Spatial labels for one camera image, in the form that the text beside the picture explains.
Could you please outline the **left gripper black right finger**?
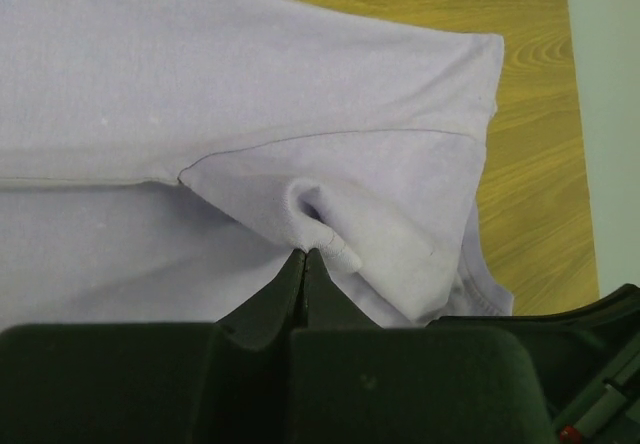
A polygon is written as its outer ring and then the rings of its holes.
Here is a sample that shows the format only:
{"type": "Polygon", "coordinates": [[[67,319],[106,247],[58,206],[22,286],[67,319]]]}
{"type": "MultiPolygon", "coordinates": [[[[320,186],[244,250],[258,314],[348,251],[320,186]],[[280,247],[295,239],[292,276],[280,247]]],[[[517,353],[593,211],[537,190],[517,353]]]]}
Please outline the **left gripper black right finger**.
{"type": "Polygon", "coordinates": [[[293,443],[552,443],[532,360],[476,325],[383,329],[307,255],[306,322],[290,337],[293,443]]]}

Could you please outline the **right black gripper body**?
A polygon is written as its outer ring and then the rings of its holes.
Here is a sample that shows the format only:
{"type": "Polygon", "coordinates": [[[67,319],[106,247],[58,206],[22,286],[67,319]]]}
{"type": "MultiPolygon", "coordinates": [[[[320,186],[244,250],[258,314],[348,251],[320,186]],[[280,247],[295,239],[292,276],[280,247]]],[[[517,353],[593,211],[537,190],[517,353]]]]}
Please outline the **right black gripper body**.
{"type": "Polygon", "coordinates": [[[442,317],[435,326],[484,326],[514,335],[536,369],[561,443],[639,441],[639,287],[587,306],[526,317],[442,317]]]}

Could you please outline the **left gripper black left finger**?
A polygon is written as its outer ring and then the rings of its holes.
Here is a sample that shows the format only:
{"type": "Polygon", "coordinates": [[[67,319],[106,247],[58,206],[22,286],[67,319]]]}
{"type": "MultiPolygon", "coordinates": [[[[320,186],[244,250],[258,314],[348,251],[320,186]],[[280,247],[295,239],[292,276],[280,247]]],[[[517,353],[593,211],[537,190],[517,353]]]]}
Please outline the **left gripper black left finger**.
{"type": "Polygon", "coordinates": [[[1,335],[5,443],[277,443],[304,253],[218,322],[29,324],[1,335]]]}

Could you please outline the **purple t shirt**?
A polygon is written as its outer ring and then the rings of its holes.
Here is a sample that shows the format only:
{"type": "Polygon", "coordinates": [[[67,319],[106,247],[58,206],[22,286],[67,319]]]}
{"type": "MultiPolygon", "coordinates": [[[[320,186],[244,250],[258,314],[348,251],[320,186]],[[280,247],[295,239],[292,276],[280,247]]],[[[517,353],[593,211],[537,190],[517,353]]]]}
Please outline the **purple t shirt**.
{"type": "Polygon", "coordinates": [[[382,326],[507,316],[504,56],[292,0],[1,0],[1,324],[215,321],[295,249],[382,326]]]}

